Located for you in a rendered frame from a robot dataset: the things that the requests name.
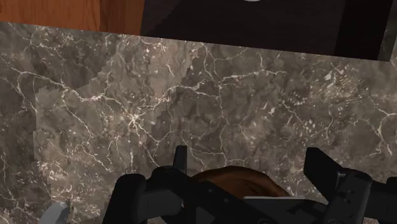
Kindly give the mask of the brown round object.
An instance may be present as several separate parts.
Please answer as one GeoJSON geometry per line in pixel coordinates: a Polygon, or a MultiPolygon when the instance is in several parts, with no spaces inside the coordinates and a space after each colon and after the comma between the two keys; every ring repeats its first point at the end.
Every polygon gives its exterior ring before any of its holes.
{"type": "Polygon", "coordinates": [[[290,194],[266,174],[239,166],[226,166],[200,172],[195,181],[210,181],[237,198],[245,196],[289,197],[290,194]]]}

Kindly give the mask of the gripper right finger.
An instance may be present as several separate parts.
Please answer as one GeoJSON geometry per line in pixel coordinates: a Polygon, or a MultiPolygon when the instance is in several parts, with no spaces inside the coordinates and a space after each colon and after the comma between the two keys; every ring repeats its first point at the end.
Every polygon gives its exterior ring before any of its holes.
{"type": "Polygon", "coordinates": [[[328,201],[319,224],[362,224],[364,218],[397,224],[397,176],[375,181],[315,147],[306,150],[303,173],[328,201]]]}

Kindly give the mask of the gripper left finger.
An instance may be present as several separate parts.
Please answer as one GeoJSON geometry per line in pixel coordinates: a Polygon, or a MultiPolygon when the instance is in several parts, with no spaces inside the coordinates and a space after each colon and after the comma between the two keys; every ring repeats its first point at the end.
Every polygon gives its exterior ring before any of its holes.
{"type": "Polygon", "coordinates": [[[172,165],[157,167],[150,178],[124,174],[115,184],[102,224],[148,224],[161,217],[166,224],[221,224],[199,207],[187,172],[187,147],[177,146],[172,165]]]}

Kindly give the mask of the grey object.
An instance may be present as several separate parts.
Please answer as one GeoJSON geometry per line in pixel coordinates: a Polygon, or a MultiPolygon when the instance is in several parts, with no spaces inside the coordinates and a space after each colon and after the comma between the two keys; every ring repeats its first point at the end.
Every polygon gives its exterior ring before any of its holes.
{"type": "Polygon", "coordinates": [[[70,210],[67,202],[56,202],[43,213],[38,224],[67,224],[70,210]]]}

